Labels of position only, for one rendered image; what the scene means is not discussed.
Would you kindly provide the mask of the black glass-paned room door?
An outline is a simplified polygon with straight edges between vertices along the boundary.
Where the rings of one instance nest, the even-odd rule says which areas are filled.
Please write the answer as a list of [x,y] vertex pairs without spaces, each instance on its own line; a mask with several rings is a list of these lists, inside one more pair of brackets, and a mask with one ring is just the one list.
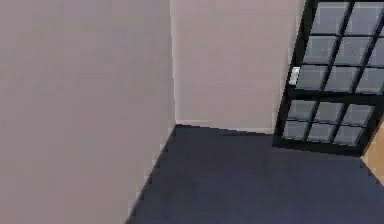
[[306,0],[273,145],[360,157],[383,117],[384,0]]

